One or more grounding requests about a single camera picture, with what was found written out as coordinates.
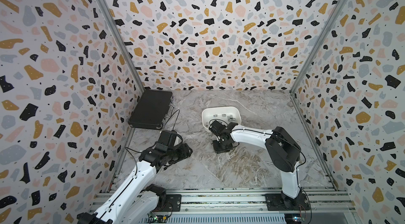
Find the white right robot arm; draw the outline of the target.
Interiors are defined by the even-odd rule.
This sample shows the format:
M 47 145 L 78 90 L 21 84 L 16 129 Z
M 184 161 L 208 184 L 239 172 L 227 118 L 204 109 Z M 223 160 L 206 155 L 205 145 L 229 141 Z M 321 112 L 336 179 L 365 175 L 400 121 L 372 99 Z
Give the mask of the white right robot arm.
M 299 144 L 283 127 L 260 130 L 236 122 L 225 124 L 221 120 L 212 120 L 208 129 L 217 138 L 213 141 L 217 154 L 229 152 L 240 143 L 254 145 L 268 152 L 282 179 L 281 195 L 267 198 L 270 207 L 277 210 L 310 209 L 309 199 L 298 180 L 299 161 L 303 153 Z

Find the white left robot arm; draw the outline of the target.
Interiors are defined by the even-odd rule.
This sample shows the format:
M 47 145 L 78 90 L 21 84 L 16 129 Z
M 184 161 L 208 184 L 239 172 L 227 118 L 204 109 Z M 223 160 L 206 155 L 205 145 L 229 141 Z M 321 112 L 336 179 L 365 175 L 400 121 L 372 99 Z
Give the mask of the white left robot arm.
M 94 213 L 82 213 L 80 224 L 136 224 L 156 211 L 174 212 L 181 197 L 152 184 L 161 169 L 167 169 L 193 151 L 175 130 L 163 130 L 151 147 L 143 150 L 134 169 L 116 192 Z

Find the chrome socket pair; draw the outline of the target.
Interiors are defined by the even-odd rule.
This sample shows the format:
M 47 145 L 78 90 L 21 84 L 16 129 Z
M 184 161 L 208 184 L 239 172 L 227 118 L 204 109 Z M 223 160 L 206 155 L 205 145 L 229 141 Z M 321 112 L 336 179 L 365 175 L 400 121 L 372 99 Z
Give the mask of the chrome socket pair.
M 228 120 L 229 120 L 229 121 L 235 121 L 236 119 L 235 119 L 232 115 L 229 115 L 229 116 L 228 116 Z

